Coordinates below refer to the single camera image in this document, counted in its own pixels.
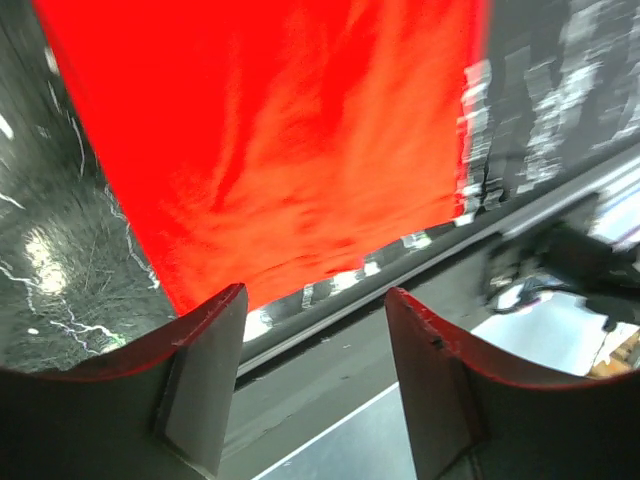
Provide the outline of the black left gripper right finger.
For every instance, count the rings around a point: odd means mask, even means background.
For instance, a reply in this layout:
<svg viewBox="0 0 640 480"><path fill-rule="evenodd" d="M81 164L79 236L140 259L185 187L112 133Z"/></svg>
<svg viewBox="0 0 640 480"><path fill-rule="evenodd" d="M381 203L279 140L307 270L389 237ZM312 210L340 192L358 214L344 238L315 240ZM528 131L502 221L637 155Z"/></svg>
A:
<svg viewBox="0 0 640 480"><path fill-rule="evenodd" d="M510 354L408 292L385 299L421 479L635 479L639 374L591 379Z"/></svg>

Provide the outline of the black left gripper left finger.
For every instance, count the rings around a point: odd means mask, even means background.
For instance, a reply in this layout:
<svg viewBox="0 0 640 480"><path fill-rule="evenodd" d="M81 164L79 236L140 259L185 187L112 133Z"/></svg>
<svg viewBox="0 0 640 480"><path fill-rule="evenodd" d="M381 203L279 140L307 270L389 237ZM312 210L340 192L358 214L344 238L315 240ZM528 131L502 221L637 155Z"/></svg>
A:
<svg viewBox="0 0 640 480"><path fill-rule="evenodd" d="M72 369L3 369L2 477L215 478L247 312L233 284Z"/></svg>

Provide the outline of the red t-shirt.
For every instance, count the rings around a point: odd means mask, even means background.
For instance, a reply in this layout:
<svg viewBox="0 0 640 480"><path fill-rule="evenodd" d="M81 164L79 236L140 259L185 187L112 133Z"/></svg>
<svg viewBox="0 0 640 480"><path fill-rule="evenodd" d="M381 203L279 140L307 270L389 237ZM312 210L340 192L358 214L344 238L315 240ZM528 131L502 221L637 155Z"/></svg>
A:
<svg viewBox="0 0 640 480"><path fill-rule="evenodd" d="M176 311L260 307L463 211L486 1L38 1Z"/></svg>

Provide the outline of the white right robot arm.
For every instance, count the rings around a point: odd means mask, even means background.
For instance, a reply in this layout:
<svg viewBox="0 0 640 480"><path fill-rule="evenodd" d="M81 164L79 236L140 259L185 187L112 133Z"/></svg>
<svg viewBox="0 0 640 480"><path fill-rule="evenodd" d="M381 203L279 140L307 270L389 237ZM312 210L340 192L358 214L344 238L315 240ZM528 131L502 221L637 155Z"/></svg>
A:
<svg viewBox="0 0 640 480"><path fill-rule="evenodd" d="M589 234L598 203L591 193L493 247L481 283L486 308L513 314L545 293L565 293L604 316L606 332L638 325L639 245L616 248Z"/></svg>

